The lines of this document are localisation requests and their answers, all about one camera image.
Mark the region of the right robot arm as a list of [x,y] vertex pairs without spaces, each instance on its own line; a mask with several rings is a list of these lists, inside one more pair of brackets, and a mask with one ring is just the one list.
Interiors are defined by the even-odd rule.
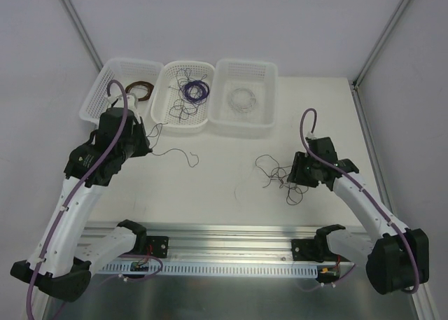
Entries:
[[304,138],[305,150],[296,152],[288,182],[316,188],[323,184],[340,198],[364,227],[369,241],[353,236],[343,225],[319,228],[308,254],[315,261],[339,255],[365,268],[376,292],[414,294],[429,279],[429,240],[411,229],[368,189],[350,159],[340,160],[331,138]]

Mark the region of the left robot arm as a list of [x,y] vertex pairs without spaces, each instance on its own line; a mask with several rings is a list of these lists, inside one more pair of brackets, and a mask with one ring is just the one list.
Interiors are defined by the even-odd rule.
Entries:
[[13,263],[11,275],[51,297],[74,302],[107,263],[124,253],[142,255],[146,229],[131,220],[117,224],[101,241],[82,249],[77,246],[112,176],[127,159],[151,151],[140,115],[120,107],[103,112],[89,140],[70,153],[62,192],[44,236],[27,260]]

